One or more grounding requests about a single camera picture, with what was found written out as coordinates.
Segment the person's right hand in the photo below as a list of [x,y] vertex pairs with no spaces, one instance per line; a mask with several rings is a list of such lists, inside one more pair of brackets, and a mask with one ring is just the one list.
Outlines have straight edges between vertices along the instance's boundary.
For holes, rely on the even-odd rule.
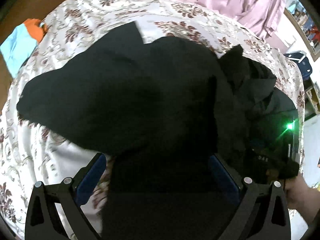
[[319,212],[319,191],[308,187],[299,173],[286,180],[284,192],[289,209],[297,210],[308,225],[311,225]]

